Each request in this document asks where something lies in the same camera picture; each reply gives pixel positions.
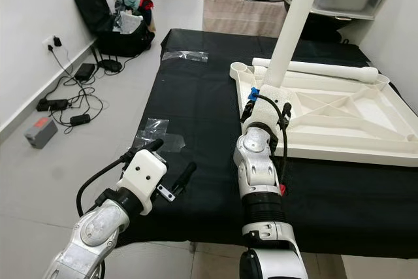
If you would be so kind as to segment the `white plastic children table top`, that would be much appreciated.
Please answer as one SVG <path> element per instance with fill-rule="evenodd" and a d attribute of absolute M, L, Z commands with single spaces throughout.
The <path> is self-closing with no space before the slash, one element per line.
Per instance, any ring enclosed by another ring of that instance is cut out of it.
<path fill-rule="evenodd" d="M 254 106 L 256 97 L 267 98 L 257 94 L 257 90 L 249 94 L 255 86 L 239 80 L 239 75 L 260 69 L 268 72 L 269 63 L 268 59 L 254 58 L 251 65 L 233 62 L 230 66 L 241 114 L 249 100 L 253 100 Z M 387 76 L 379 73 L 374 83 L 364 84 L 366 88 L 352 93 L 289 89 L 292 97 L 280 112 L 281 138 L 276 154 L 418 167 L 418 114 L 395 93 Z"/>

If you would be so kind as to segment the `black tablecloth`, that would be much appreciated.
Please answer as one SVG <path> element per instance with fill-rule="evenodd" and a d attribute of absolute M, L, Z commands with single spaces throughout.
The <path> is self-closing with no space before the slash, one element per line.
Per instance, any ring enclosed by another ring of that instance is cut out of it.
<path fill-rule="evenodd" d="M 119 244 L 200 241 L 242 245 L 244 214 L 233 162 L 241 135 L 229 66 L 270 57 L 276 40 L 173 29 L 162 52 L 206 52 L 207 61 L 168 59 L 154 78 L 144 119 L 169 120 L 184 148 L 165 152 L 165 186 L 189 163 L 197 169 L 184 193 L 131 223 Z M 418 167 L 291 157 L 283 206 L 303 252 L 418 258 Z"/>

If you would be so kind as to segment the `clear tape strip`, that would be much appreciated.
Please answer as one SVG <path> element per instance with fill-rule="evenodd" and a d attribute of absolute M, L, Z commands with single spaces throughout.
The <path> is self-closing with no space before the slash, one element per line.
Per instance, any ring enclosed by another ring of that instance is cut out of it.
<path fill-rule="evenodd" d="M 161 61 L 182 59 L 196 62 L 207 62 L 209 58 L 208 53 L 206 52 L 196 52 L 196 51 L 172 51 L 164 52 L 161 56 Z"/>
<path fill-rule="evenodd" d="M 168 127 L 169 120 L 158 120 L 158 118 L 148 118 L 146 121 L 146 126 L 141 133 L 141 138 L 143 145 L 151 144 L 155 140 L 163 140 L 163 144 L 159 148 L 160 150 L 165 151 L 167 145 L 169 144 L 168 137 Z"/>
<path fill-rule="evenodd" d="M 170 133 L 159 133 L 152 131 L 140 131 L 135 136 L 134 146 L 143 147 L 144 145 L 154 142 L 156 139 L 161 139 L 163 144 L 158 148 L 158 152 L 173 152 L 178 153 L 185 147 L 185 140 L 181 135 L 170 135 Z"/>

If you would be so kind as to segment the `black router with antennas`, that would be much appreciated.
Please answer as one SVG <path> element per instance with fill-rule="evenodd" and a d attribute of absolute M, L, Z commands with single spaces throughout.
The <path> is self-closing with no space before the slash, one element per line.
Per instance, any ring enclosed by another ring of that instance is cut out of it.
<path fill-rule="evenodd" d="M 96 47 L 95 52 L 98 58 L 97 66 L 99 68 L 102 68 L 105 75 L 116 75 L 121 72 L 121 70 L 123 69 L 123 66 L 119 61 L 117 61 L 117 59 L 104 58 L 104 55 L 101 52 L 101 49 L 98 49 L 98 47 Z"/>

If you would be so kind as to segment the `beige cloth covered furniture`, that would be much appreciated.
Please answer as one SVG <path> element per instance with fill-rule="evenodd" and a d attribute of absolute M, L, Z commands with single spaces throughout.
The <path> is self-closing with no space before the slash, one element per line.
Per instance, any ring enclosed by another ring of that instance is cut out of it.
<path fill-rule="evenodd" d="M 286 15 L 283 1 L 203 0 L 202 30 L 278 37 Z"/>

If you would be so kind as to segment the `black power strip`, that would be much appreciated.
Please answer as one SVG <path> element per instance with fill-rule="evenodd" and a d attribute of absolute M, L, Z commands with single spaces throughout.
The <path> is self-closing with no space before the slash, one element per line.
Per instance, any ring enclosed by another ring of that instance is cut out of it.
<path fill-rule="evenodd" d="M 36 111 L 38 112 L 53 112 L 63 111 L 67 109 L 71 103 L 68 99 L 40 99 L 36 105 Z"/>

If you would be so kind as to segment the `grey box with red label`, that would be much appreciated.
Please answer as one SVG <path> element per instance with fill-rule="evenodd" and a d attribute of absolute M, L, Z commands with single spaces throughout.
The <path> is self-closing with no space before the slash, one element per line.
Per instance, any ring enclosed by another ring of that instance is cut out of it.
<path fill-rule="evenodd" d="M 45 116 L 39 118 L 39 120 L 24 133 L 24 137 L 33 148 L 42 150 L 56 133 L 57 125 L 55 124 L 55 121 L 53 118 Z"/>

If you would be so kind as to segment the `black wok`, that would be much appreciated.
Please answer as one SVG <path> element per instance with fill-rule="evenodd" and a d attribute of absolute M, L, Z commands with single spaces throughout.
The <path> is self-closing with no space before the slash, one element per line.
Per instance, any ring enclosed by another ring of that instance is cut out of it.
<path fill-rule="evenodd" d="M 311 12 L 308 14 L 304 28 L 302 28 L 300 39 L 349 43 L 349 40 L 344 39 L 339 30 L 349 25 L 352 21 L 353 19 L 350 17 L 326 16 Z"/>

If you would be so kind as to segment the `white grey fabric item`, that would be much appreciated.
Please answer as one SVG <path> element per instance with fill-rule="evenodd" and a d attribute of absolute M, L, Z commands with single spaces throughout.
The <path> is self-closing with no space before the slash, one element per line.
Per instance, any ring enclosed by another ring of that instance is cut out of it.
<path fill-rule="evenodd" d="M 135 33 L 144 24 L 144 17 L 134 15 L 132 11 L 125 10 L 119 15 L 118 28 L 122 35 L 130 35 Z"/>

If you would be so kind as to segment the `white shelf board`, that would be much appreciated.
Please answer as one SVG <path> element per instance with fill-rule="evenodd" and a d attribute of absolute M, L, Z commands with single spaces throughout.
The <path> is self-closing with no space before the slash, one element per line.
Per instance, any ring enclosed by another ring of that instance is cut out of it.
<path fill-rule="evenodd" d="M 311 13 L 322 15 L 322 16 L 332 16 L 337 18 L 347 18 L 350 20 L 374 20 L 374 14 L 370 14 L 363 11 L 334 11 L 334 10 L 323 10 L 317 7 L 312 7 Z"/>

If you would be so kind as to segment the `open black suitcase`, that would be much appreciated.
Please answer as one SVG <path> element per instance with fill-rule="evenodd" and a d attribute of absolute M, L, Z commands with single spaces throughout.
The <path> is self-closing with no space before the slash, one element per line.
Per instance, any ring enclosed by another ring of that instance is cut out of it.
<path fill-rule="evenodd" d="M 150 49 L 155 32 L 150 28 L 150 10 L 135 10 L 134 15 L 144 17 L 144 24 L 135 33 L 122 35 L 118 21 L 120 11 L 110 8 L 107 0 L 74 0 L 90 33 L 95 37 L 93 46 L 112 57 L 137 57 Z"/>

